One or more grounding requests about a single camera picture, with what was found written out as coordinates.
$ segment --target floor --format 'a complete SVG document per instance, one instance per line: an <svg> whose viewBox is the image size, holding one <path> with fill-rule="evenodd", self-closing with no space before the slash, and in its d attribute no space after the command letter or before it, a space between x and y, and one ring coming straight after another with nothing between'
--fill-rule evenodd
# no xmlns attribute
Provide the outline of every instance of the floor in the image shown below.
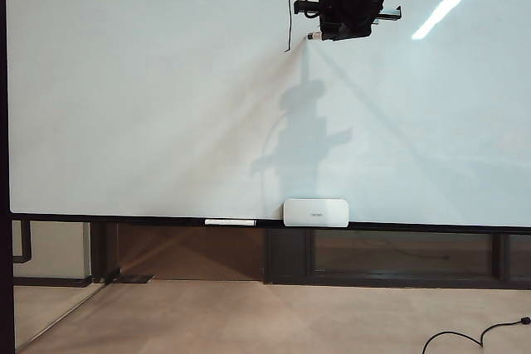
<svg viewBox="0 0 531 354"><path fill-rule="evenodd" d="M421 353L440 330L478 336L531 315L531 291L366 289L161 281L99 291L24 354ZM490 332L481 351L441 337L429 354L531 347L531 326Z"/></svg>
<svg viewBox="0 0 531 354"><path fill-rule="evenodd" d="M98 284L86 288L15 286L17 347L30 341L99 287Z"/></svg>

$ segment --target whiteboard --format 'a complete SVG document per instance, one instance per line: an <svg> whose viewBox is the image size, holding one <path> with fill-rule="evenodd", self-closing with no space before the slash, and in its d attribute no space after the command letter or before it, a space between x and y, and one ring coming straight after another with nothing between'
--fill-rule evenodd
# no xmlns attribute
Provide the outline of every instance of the whiteboard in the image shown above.
<svg viewBox="0 0 531 354"><path fill-rule="evenodd" d="M441 1L284 53L287 0L7 0L11 210L531 226L529 0Z"/></svg>

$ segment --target wall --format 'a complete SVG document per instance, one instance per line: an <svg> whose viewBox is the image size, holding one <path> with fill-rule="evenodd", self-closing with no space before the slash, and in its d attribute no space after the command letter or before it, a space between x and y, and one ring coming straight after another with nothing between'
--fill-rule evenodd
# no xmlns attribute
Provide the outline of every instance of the wall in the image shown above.
<svg viewBox="0 0 531 354"><path fill-rule="evenodd" d="M20 223L13 222L13 252L21 254ZM32 259L14 265L16 277L84 279L90 275L87 223L32 221Z"/></svg>

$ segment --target whiteboard eraser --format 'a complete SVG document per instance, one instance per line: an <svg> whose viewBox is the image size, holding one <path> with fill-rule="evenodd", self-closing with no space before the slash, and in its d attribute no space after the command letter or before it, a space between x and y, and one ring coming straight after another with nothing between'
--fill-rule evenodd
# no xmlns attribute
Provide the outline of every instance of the whiteboard eraser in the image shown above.
<svg viewBox="0 0 531 354"><path fill-rule="evenodd" d="M284 202L286 227L347 227L348 202L344 199L288 199Z"/></svg>
<svg viewBox="0 0 531 354"><path fill-rule="evenodd" d="M256 220L206 219L205 225L242 225L254 227L256 225Z"/></svg>

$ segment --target whiteboard frame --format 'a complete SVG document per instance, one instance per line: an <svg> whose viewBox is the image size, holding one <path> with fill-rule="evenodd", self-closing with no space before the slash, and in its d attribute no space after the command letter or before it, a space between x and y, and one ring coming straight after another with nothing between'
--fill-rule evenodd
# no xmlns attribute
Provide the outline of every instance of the whiteboard frame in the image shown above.
<svg viewBox="0 0 531 354"><path fill-rule="evenodd" d="M11 225L12 221L61 221L61 222L112 222L133 223L142 225L180 225L205 226L204 218L190 217L155 217L155 216L97 216L75 214L40 214L11 212L9 196L9 130L8 130L8 87L7 87L7 0L2 0L2 83L0 84L0 200L1 212L5 217L3 224ZM256 226L224 226L224 228L306 228L285 227L282 220L257 220ZM519 234L531 235L531 227L517 226L487 226L487 225L424 225L424 224L394 224L379 222L350 222L344 229L322 228L325 230L374 230L374 231L411 231L411 232L441 232L441 233L469 233L469 234Z"/></svg>

